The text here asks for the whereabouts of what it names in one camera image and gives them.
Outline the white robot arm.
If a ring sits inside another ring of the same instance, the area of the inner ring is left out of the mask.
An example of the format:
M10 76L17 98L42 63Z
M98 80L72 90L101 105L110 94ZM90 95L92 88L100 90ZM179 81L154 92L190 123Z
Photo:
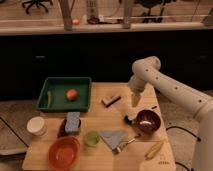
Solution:
M158 57L136 60L128 86L132 91L132 103L137 105L147 83L160 91L173 103L191 113L199 122L198 137L192 159L191 171L213 171L213 97L176 81L159 69Z

